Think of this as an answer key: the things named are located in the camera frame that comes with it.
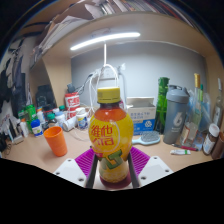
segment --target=cup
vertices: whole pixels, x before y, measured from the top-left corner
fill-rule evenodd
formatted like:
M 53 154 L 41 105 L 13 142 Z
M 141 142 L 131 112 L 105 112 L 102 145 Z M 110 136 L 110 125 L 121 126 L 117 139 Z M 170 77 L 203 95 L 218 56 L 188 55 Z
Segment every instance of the cup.
M 224 153 L 224 133 L 219 132 L 219 138 L 212 150 L 211 157 L 212 159 L 220 159 Z
M 175 144 L 184 125 L 189 94 L 185 87 L 168 85 L 167 112 L 163 142 Z
M 44 132 L 44 137 L 56 156 L 64 156 L 67 153 L 67 145 L 61 127 L 54 126 L 48 128 Z

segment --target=fluorescent light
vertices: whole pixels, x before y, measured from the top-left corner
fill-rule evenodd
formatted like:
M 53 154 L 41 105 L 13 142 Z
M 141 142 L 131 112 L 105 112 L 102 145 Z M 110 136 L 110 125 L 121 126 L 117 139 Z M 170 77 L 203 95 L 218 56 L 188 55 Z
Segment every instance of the fluorescent light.
M 87 45 L 95 44 L 95 43 L 98 43 L 101 41 L 113 40 L 113 39 L 119 39 L 119 38 L 127 38 L 127 37 L 139 37 L 139 36 L 140 36 L 140 33 L 136 33 L 136 32 L 135 33 L 118 33 L 118 34 L 106 35 L 106 36 L 95 38 L 93 40 L 85 41 L 81 44 L 77 44 L 77 45 L 71 47 L 70 50 L 74 51 L 81 47 L 85 47 Z

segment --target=blue object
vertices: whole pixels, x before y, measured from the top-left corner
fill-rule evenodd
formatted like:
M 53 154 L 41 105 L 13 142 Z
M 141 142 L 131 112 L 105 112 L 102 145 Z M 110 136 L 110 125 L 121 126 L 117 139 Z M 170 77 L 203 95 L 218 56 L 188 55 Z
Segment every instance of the blue object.
M 39 137 L 43 135 L 42 127 L 40 125 L 40 120 L 36 119 L 31 121 L 31 127 L 35 137 Z

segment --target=white box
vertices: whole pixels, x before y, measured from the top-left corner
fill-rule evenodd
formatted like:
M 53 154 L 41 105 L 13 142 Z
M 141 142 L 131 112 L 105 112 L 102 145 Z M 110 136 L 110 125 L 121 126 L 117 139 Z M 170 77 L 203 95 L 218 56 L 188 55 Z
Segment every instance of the white box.
M 127 112 L 134 123 L 134 135 L 153 131 L 156 117 L 154 97 L 127 97 Z

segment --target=water bottle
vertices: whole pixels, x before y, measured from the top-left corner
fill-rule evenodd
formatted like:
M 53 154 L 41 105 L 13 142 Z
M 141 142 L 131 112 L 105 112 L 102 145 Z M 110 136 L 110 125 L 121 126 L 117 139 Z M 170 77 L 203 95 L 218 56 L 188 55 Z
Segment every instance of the water bottle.
M 163 142 L 175 144 L 183 128 L 190 95 L 185 87 L 168 85 L 167 113 Z

